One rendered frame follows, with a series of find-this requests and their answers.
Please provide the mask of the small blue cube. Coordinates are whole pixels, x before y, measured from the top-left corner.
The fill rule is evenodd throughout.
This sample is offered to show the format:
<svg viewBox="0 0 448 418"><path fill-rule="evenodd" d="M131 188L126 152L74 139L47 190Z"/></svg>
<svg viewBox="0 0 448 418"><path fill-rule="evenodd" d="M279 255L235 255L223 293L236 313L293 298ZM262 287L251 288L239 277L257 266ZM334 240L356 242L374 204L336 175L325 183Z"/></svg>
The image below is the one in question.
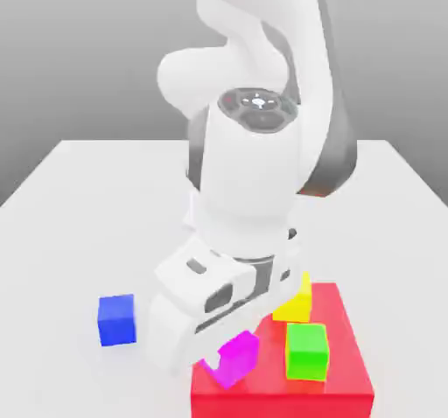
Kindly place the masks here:
<svg viewBox="0 0 448 418"><path fill-rule="evenodd" d="M137 328L134 295L100 297L97 325L101 346L135 343Z"/></svg>

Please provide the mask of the small green cube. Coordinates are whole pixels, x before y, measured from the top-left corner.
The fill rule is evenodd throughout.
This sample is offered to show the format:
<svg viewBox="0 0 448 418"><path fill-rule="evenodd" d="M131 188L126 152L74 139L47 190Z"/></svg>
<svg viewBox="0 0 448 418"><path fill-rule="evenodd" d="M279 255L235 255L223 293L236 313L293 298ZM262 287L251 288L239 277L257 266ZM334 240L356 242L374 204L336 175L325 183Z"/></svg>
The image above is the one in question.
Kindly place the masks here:
<svg viewBox="0 0 448 418"><path fill-rule="evenodd" d="M325 382L330 362L326 326L288 323L284 355L288 380Z"/></svg>

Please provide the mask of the small magenta cube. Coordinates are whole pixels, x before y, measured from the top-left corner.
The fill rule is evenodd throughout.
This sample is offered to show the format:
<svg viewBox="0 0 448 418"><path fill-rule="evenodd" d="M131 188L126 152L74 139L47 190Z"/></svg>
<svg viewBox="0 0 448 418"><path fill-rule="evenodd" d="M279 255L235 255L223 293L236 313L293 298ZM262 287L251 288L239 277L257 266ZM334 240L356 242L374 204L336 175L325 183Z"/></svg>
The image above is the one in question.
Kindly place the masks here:
<svg viewBox="0 0 448 418"><path fill-rule="evenodd" d="M259 337L243 331L218 350L217 368L213 369L204 359L200 363L220 386L229 389L256 367L259 345Z"/></svg>

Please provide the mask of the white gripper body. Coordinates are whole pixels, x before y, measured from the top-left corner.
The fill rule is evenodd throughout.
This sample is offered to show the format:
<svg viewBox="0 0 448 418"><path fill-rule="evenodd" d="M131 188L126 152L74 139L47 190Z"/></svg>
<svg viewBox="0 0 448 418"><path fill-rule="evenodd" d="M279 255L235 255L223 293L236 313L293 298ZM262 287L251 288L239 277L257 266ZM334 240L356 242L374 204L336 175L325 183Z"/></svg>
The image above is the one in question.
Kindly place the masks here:
<svg viewBox="0 0 448 418"><path fill-rule="evenodd" d="M176 374L216 353L243 331L254 331L276 308L272 296L264 294L196 331L199 320L177 308L159 293L150 302L147 348L151 361Z"/></svg>

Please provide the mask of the large red box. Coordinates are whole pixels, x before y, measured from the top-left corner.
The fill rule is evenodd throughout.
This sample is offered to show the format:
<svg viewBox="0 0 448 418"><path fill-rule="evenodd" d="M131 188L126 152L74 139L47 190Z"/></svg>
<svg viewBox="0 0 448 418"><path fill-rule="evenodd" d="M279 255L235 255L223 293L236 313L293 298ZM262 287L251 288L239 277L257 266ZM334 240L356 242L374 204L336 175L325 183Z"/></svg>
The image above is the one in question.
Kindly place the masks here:
<svg viewBox="0 0 448 418"><path fill-rule="evenodd" d="M257 366L243 380L224 389L201 364L193 367L192 418L369 418L375 393L336 284L313 283L311 320L326 327L325 382L285 377L286 324L267 316L255 332Z"/></svg>

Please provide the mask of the small yellow cube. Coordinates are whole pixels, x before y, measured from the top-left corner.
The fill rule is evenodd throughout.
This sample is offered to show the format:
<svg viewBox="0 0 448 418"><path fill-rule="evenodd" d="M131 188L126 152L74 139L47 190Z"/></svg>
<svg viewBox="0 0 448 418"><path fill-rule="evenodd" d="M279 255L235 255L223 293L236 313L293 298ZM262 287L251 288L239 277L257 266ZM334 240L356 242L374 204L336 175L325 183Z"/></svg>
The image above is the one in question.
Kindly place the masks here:
<svg viewBox="0 0 448 418"><path fill-rule="evenodd" d="M301 286L297 294L272 313L272 319L279 322L310 322L312 312L312 283L308 272L302 274Z"/></svg>

